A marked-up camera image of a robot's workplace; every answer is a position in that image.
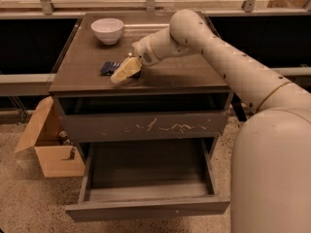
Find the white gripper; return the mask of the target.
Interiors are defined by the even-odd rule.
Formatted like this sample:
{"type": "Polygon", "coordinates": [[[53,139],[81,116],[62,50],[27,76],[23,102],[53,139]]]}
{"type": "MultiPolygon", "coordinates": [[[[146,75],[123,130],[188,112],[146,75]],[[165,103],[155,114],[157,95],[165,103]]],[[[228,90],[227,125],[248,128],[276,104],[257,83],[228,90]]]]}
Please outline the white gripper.
{"type": "Polygon", "coordinates": [[[158,64],[159,59],[156,57],[151,44],[151,37],[146,36],[132,44],[133,55],[128,57],[121,66],[111,76],[112,83],[120,83],[127,78],[140,72],[142,65],[144,67],[158,64]]]}

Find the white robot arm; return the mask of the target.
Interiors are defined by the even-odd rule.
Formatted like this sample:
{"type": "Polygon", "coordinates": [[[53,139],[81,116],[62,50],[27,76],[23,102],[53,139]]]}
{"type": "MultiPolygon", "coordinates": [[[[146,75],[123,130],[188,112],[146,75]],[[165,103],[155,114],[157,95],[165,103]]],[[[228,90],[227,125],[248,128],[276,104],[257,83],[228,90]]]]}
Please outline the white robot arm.
{"type": "Polygon", "coordinates": [[[111,80],[192,51],[253,113],[232,151],[231,233],[311,233],[311,93],[217,37],[191,10],[134,43],[111,80]]]}

